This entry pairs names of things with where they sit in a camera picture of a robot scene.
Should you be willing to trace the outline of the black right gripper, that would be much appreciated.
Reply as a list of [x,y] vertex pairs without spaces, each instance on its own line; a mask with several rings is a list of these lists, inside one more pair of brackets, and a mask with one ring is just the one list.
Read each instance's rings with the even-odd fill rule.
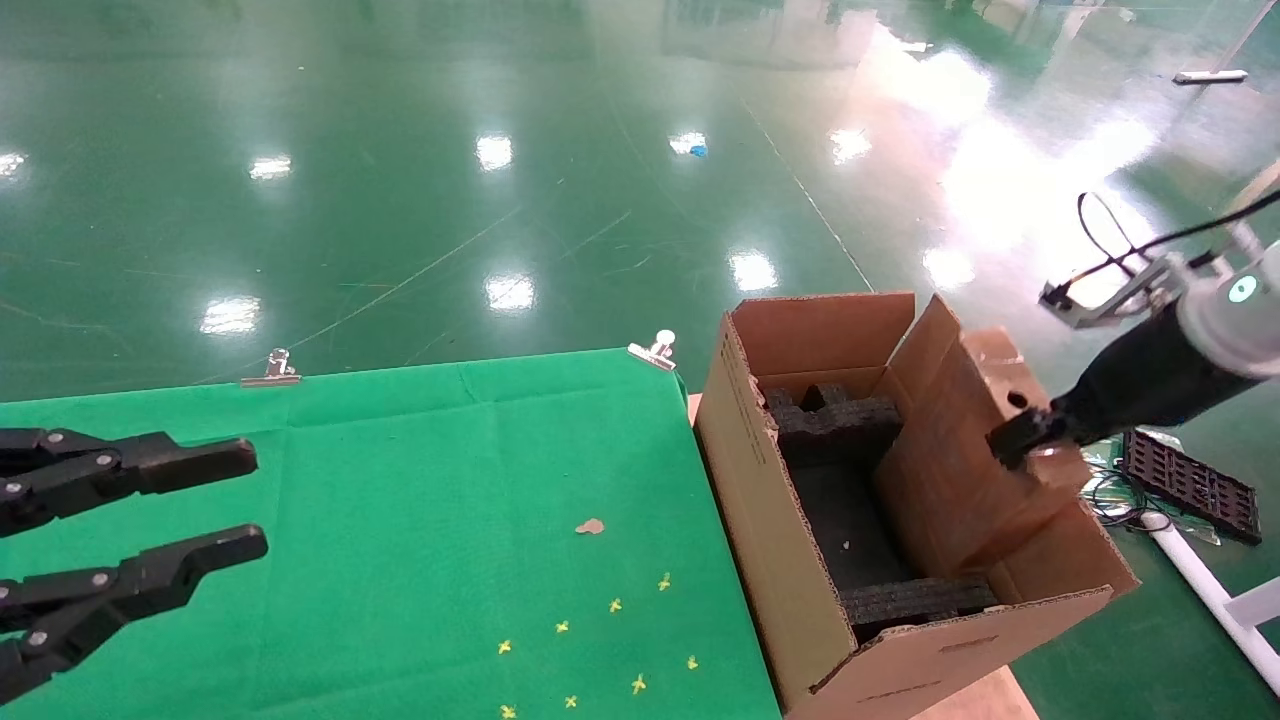
[[1055,398],[986,436],[1019,470],[1062,441],[1079,446],[1137,427],[1179,427],[1271,378],[1271,302],[1184,295],[1107,345]]

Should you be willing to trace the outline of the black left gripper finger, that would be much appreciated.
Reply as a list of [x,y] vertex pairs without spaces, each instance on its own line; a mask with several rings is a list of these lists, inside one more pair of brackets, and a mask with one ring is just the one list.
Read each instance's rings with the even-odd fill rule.
[[1,432],[1,536],[18,536],[134,495],[168,495],[247,477],[252,443],[186,447],[168,433],[104,439],[65,428]]
[[184,607],[207,574],[268,551],[261,527],[241,525],[145,550],[113,568],[3,580],[1,702],[79,666],[129,624]]

